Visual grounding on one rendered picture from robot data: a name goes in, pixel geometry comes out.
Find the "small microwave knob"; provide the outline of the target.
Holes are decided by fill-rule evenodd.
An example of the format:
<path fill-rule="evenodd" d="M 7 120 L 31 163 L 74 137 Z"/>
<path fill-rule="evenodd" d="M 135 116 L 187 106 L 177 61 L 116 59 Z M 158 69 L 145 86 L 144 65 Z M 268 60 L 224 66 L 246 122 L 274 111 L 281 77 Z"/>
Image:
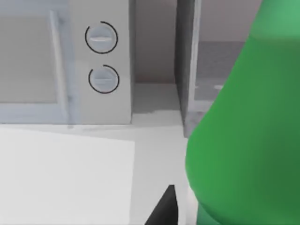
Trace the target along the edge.
<path fill-rule="evenodd" d="M 101 68 L 92 69 L 89 72 L 88 82 L 97 93 L 110 94 L 118 88 L 120 76 L 113 67 L 102 65 Z"/>

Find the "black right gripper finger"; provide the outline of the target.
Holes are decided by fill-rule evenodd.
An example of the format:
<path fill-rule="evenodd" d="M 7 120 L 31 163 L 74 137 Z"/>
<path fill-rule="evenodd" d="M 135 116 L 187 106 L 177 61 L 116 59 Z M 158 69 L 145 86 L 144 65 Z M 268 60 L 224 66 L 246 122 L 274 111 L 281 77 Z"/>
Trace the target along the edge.
<path fill-rule="evenodd" d="M 144 225 L 178 225 L 179 208 L 175 185 L 169 185 Z"/>

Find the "pale microwave oven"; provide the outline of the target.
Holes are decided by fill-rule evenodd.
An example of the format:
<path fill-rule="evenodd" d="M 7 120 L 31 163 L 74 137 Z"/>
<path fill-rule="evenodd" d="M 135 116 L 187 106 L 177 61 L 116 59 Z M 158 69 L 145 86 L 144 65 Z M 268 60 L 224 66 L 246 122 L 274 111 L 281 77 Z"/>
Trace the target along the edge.
<path fill-rule="evenodd" d="M 128 124 L 132 118 L 136 0 L 0 0 L 0 123 Z M 59 18 L 68 92 L 69 124 L 58 102 L 49 12 Z M 118 33 L 108 54 L 85 42 L 87 27 L 100 21 Z M 110 94 L 94 91 L 92 69 L 109 65 L 120 76 Z"/>

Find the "large microwave knob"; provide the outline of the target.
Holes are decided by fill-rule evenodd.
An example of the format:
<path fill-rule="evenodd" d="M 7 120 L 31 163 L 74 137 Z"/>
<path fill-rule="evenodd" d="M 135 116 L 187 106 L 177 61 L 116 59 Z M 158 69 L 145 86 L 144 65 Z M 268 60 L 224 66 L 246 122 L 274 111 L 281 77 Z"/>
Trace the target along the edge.
<path fill-rule="evenodd" d="M 97 54 L 112 52 L 116 48 L 118 40 L 116 29 L 105 21 L 89 26 L 85 31 L 86 45 Z"/>

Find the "green bottle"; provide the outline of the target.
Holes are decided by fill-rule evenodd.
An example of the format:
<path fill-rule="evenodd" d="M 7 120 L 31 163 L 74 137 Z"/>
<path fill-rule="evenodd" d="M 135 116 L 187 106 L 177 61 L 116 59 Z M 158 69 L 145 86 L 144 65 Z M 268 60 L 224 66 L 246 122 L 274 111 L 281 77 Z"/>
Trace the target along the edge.
<path fill-rule="evenodd" d="M 219 225 L 300 225 L 300 0 L 262 0 L 185 169 Z"/>

